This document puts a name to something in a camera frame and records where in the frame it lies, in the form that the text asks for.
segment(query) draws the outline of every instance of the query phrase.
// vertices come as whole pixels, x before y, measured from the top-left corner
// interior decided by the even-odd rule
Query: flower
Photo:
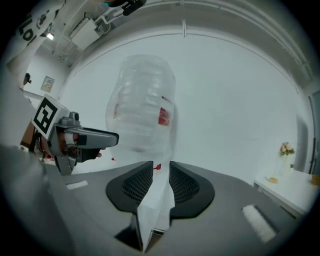
[[[287,150],[292,150],[293,148],[292,148],[292,146],[290,144],[288,144],[288,145],[286,145],[286,149]]]

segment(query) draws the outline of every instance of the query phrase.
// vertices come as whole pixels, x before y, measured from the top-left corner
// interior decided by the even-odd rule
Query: ceiling
[[[260,0],[147,0],[145,6],[130,16],[118,15],[121,13],[120,7],[109,8],[106,4],[101,3],[102,1],[103,0],[66,0],[65,5],[60,9],[55,19],[53,28],[54,40],[47,39],[42,46],[48,49],[56,59],[71,67],[83,50],[72,42],[70,33],[84,16],[89,19],[93,18],[98,26],[101,24],[100,28],[102,31],[100,32],[102,32],[102,35],[109,34],[109,32],[115,28],[141,18],[145,14],[155,13],[159,10],[171,12],[173,9],[177,9],[176,7],[181,7],[179,10],[183,13],[182,16],[189,12],[190,17],[197,10],[201,10],[202,12],[210,12],[211,18],[217,17],[216,14],[213,14],[214,10],[222,10],[225,11],[223,15],[226,17],[237,17],[239,23],[240,21],[243,22],[243,20],[248,21],[255,25],[259,31],[274,38],[274,41],[278,42],[282,47],[283,51],[281,53],[292,57],[288,62],[296,65],[295,69],[299,69],[299,72],[303,72],[303,77],[306,77],[305,81],[309,81],[313,73],[320,69],[312,45],[290,12],[285,9],[275,9],[275,5],[272,4],[263,5]],[[101,18],[98,19],[102,14],[104,14],[105,19],[109,21],[110,26],[105,24]],[[198,20],[200,19],[190,19],[188,21],[188,27],[190,28],[192,23]],[[207,21],[210,25],[212,25],[212,22],[219,24],[221,21],[212,21],[209,19]],[[207,23],[201,24],[201,26],[208,26]],[[296,70],[288,68],[288,65],[283,66],[289,73],[297,73]]]
[[[69,34],[84,18],[85,13],[90,19],[97,18],[108,8],[99,3],[99,0],[66,0],[54,21],[54,40],[47,39],[42,46],[61,62],[71,65],[82,50],[72,43]]]

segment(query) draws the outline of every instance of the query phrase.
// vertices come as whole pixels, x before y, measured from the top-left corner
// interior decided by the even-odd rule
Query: clear plastic bag
[[[175,88],[173,71],[158,56],[134,55],[122,62],[105,113],[107,131],[120,137],[110,148],[116,162],[160,164],[170,158]]]

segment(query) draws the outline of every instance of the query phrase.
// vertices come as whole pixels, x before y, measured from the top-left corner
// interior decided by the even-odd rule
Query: wall
[[[19,89],[8,69],[1,67],[0,75],[0,144],[19,146],[35,109]]]
[[[298,95],[296,103],[297,146],[294,155],[295,159],[291,163],[294,165],[295,170],[308,173],[312,158],[312,140],[314,134],[312,113],[309,99],[303,92],[300,92]]]
[[[161,56],[175,74],[175,161],[253,184],[258,173],[276,168],[282,142],[297,147],[297,111],[301,104],[294,86],[253,52],[224,40],[195,35],[134,41],[82,68],[61,98],[67,108],[79,112],[82,125],[105,129],[106,106],[119,66],[134,54]],[[111,163],[110,155],[103,153],[100,170],[108,169]],[[87,171],[93,169],[94,161],[86,166]]]
[[[234,1],[228,0],[223,4],[228,5],[227,2]],[[256,20],[255,22],[252,18],[249,18],[251,16],[249,14],[252,14],[252,12],[254,17],[260,17],[260,10],[250,8],[250,11],[248,11],[246,7],[241,6],[240,9],[246,14],[238,16],[235,14],[238,13],[237,11],[234,13],[227,11],[225,8],[217,8],[217,6],[201,5],[205,3],[208,2],[197,1],[197,4],[195,4],[193,1],[192,4],[186,4],[186,1],[184,1],[184,5],[178,6],[168,6],[163,3],[158,6],[139,9],[129,17],[118,19],[117,22],[120,22],[121,25],[90,45],[83,55],[77,59],[76,63],[80,64],[73,65],[75,67],[73,72],[77,72],[84,65],[94,60],[97,54],[103,50],[102,48],[105,47],[105,44],[110,42],[116,48],[120,42],[121,44],[126,44],[136,40],[136,38],[172,34],[180,34],[182,36],[193,34],[211,37],[214,31],[215,34],[219,33],[220,38],[224,35],[227,41],[230,38],[235,38],[246,45],[250,45],[253,49],[258,48],[260,52],[268,55],[268,59],[272,58],[274,60],[273,63],[277,63],[277,66],[281,67],[285,76],[295,80],[299,85],[305,84],[307,78],[302,66],[293,58],[293,52],[288,52],[282,45],[283,42],[279,42],[280,39],[278,37],[273,33],[268,33],[270,32],[270,26],[274,28],[275,25],[273,23],[270,24],[265,18],[262,18],[265,21],[262,22],[263,25],[260,24],[260,21]],[[286,20],[290,20],[288,22],[290,25],[293,24],[292,18],[287,18]],[[308,41],[304,34],[299,34],[298,38],[299,41]],[[310,56],[314,57],[315,54],[309,54],[307,61],[304,60],[303,62],[308,63]]]
[[[26,96],[26,98],[31,102],[31,105],[32,105],[35,109],[38,108],[38,106],[39,106],[39,104],[40,104],[40,102],[41,102],[40,99],[37,99],[37,98],[34,98],[34,97],[27,97],[27,96]]]
[[[45,95],[45,91],[41,90],[41,86],[45,77],[55,79],[52,90],[48,93],[56,98],[61,86],[65,83],[69,68],[66,64],[61,63],[53,58],[53,55],[44,47],[40,47],[33,56],[27,72],[31,75],[31,84],[24,86],[24,90],[39,96]]]
[[[320,91],[320,75],[317,74],[314,77],[314,79],[303,88],[303,92],[306,95],[306,97],[310,97],[311,102],[313,102],[312,95],[319,92],[319,91]],[[307,100],[307,108],[308,108],[308,116],[306,118],[308,118],[308,120],[310,122],[313,122],[314,117],[312,115],[312,109],[311,109],[311,104],[310,104],[309,99]],[[316,109],[315,104],[313,104],[313,111],[320,111],[320,109]],[[313,144],[313,139],[315,136],[317,136],[317,135],[315,134],[314,128],[312,127],[312,128],[310,128],[310,133],[308,135],[308,141],[310,141],[311,145]],[[312,147],[310,147],[307,151],[307,163],[308,163],[309,168],[310,168],[310,161],[312,160],[312,152],[313,152]]]
[[[282,1],[279,0],[240,0],[250,7],[259,10],[258,13],[267,17],[270,24],[276,24],[276,30],[289,40],[292,48],[298,49],[298,55],[302,57],[302,63],[307,63],[313,75],[320,71],[320,63],[317,51],[308,34],[300,24],[300,21],[292,14]]]

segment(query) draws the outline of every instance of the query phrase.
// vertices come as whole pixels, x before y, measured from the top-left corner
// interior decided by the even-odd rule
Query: gray surface
[[[71,234],[49,193],[39,159],[16,147],[0,145],[0,163],[1,192],[27,233],[54,254],[72,255]]]
[[[79,134],[86,135],[86,144],[79,145],[78,147],[81,149],[103,149],[103,148],[110,148],[117,145],[117,138],[106,131],[92,131],[86,130],[86,127],[74,127],[68,128],[67,133],[71,134]]]
[[[286,212],[244,181],[192,165],[178,164],[212,182],[215,196],[198,217],[173,220],[168,232],[150,250],[150,255],[167,255],[168,252],[177,256],[264,255],[272,248],[271,244],[276,245],[286,237],[280,233],[287,234],[294,226],[295,221]],[[261,209],[280,231],[265,245],[242,213],[244,206],[252,204]]]
[[[132,214],[117,211],[105,194],[109,180],[141,163],[62,177],[55,166],[41,165],[36,157],[16,148],[0,146],[0,157],[4,196],[28,232],[52,252],[141,255],[113,237],[130,225]],[[266,255],[294,231],[295,221],[247,183],[187,164],[181,166],[212,182],[214,200],[196,218],[173,220],[168,232],[147,255]],[[74,190],[66,187],[66,183],[83,180],[88,186]],[[266,244],[262,244],[241,211],[251,204],[279,230]]]
[[[132,213],[117,210],[106,195],[106,187],[112,179],[131,171],[144,162],[121,168],[85,174],[63,176],[65,184],[87,181],[88,185],[70,190],[82,209],[109,234],[115,236],[131,223]]]
[[[107,178],[111,180],[138,165],[140,164],[137,163],[132,166],[113,169],[111,171],[106,170],[100,173],[94,172],[64,177],[60,175],[55,166],[45,165],[51,194],[54,197],[65,225],[72,235],[76,255],[140,255],[140,252],[126,245],[124,246],[122,242],[113,238],[113,234],[130,225],[132,214],[122,214],[120,211],[113,210],[115,207],[109,202],[105,193],[103,193],[103,195],[106,206],[100,208],[100,203],[102,202],[100,199],[103,196],[93,194],[95,191],[94,186],[102,188],[104,184],[102,181],[99,183],[100,185],[93,184],[93,181],[97,181],[96,179]],[[74,190],[67,189],[66,183],[83,180],[88,182],[88,187],[86,188],[88,189],[88,195],[85,197],[81,197],[83,193],[81,190],[85,187]],[[100,214],[99,211],[107,213],[103,221],[100,219],[102,214]]]

